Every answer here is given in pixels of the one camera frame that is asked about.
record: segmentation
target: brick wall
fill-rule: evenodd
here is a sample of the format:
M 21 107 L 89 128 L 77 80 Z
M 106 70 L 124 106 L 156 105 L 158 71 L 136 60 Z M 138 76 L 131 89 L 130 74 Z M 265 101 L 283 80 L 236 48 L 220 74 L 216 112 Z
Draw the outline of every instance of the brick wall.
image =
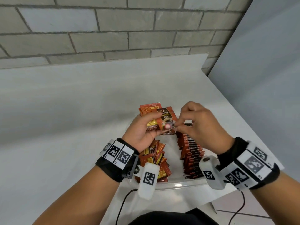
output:
M 209 53 L 252 0 L 0 0 L 0 68 Z

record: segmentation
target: white plastic sensor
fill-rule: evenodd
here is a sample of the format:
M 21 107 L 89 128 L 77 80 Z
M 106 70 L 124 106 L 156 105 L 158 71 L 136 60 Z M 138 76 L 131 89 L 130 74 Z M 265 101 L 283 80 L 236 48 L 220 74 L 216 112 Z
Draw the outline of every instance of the white plastic sensor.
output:
M 226 183 L 224 182 L 226 178 L 216 169 L 216 166 L 219 164 L 219 160 L 213 155 L 204 156 L 199 162 L 199 167 L 202 170 L 208 185 L 215 190 L 223 190 L 226 186 Z
M 155 191 L 160 167 L 150 162 L 147 162 L 144 167 L 138 167 L 140 171 L 137 174 L 134 174 L 141 178 L 137 192 L 140 198 L 150 200 Z

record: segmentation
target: stack of coffee packets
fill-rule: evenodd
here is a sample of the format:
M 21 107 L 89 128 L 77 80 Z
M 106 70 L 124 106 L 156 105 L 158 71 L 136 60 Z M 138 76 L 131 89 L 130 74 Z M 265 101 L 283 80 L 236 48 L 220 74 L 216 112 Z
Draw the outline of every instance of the stack of coffee packets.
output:
M 147 131 L 152 130 L 163 130 L 162 135 L 174 135 L 175 131 L 174 123 L 177 121 L 177 117 L 172 109 L 172 107 L 161 107 L 159 102 L 141 105 L 139 108 L 141 116 L 150 112 L 161 112 L 162 116 L 156 120 L 152 120 L 147 124 Z
M 204 156 L 203 148 L 195 142 L 190 136 L 181 132 L 176 132 L 178 137 L 178 146 L 181 150 L 180 159 L 184 160 L 183 169 L 185 178 L 196 179 L 203 177 L 199 167 L 199 162 Z
M 169 169 L 169 164 L 167 159 L 164 157 L 165 152 L 163 151 L 165 144 L 159 142 L 159 140 L 154 140 L 144 151 L 140 153 L 141 166 L 144 167 L 145 164 L 153 163 L 160 166 L 158 180 L 157 182 L 166 182 L 168 177 L 172 174 Z M 140 178 L 135 177 L 137 182 L 140 183 Z

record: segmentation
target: hand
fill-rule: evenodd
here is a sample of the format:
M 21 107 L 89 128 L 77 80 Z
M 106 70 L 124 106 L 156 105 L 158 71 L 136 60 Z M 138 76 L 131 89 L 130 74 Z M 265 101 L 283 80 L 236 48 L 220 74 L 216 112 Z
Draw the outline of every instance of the hand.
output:
M 161 112 L 151 112 L 143 117 L 141 117 L 140 114 L 137 115 L 124 133 L 122 139 L 129 143 L 132 147 L 136 148 L 139 152 L 144 151 L 152 143 L 156 136 L 163 133 L 161 130 L 146 132 L 147 123 L 158 119 L 161 115 Z
M 193 126 L 184 125 L 185 120 L 192 120 Z M 234 143 L 234 138 L 223 129 L 212 112 L 197 102 L 190 101 L 182 107 L 175 126 L 177 131 L 189 135 L 217 155 L 229 150 Z

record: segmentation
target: gray brick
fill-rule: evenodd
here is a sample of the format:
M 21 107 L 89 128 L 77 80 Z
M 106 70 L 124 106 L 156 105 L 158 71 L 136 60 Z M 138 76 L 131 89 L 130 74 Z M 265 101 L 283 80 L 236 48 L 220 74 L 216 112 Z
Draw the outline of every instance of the gray brick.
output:
M 224 10 L 230 0 L 186 0 L 185 9 Z
M 0 48 L 0 58 L 7 57 L 7 55 L 4 53 L 4 51 Z
M 203 13 L 201 12 L 161 12 L 156 13 L 156 30 L 193 30 L 198 29 Z
M 87 53 L 62 56 L 49 56 L 52 64 L 72 64 L 76 62 L 104 61 L 103 53 Z
M 220 56 L 224 46 L 200 46 L 192 47 L 190 54 L 204 54 L 208 53 L 208 58 Z
M 152 30 L 154 11 L 97 10 L 100 31 Z
M 212 39 L 213 31 L 177 32 L 174 46 L 208 45 Z
M 157 50 L 152 50 L 151 57 L 170 56 L 170 55 L 185 55 L 185 54 L 188 54 L 189 51 L 190 51 L 189 47 L 157 49 Z
M 47 64 L 49 63 L 44 57 L 0 59 L 0 69 L 29 67 L 29 66 L 38 66 L 38 65 L 47 65 Z
M 231 38 L 233 31 L 217 31 L 212 39 L 212 45 L 227 44 Z
M 218 60 L 218 57 L 210 57 L 207 58 L 202 66 L 202 68 L 212 68 L 216 61 Z
M 67 34 L 3 35 L 0 44 L 11 56 L 74 52 Z
M 0 7 L 0 33 L 29 32 L 14 7 Z
M 128 0 L 130 8 L 180 9 L 183 0 Z
M 128 36 L 126 32 L 79 33 L 71 34 L 71 38 L 77 52 L 128 49 Z
M 232 0 L 227 10 L 230 11 L 246 11 L 253 0 Z
M 92 9 L 20 8 L 20 12 L 33 32 L 98 31 Z
M 241 16 L 240 13 L 206 12 L 199 28 L 234 29 Z
M 4 5 L 54 5 L 53 0 L 0 0 Z
M 57 0 L 57 3 L 69 6 L 126 7 L 126 0 Z
M 106 52 L 106 60 L 149 58 L 150 50 Z
M 208 75 L 210 73 L 210 71 L 212 70 L 212 68 L 204 68 L 201 70 L 202 70 L 202 72 L 204 72 L 205 75 Z
M 129 48 L 171 47 L 175 32 L 130 32 Z

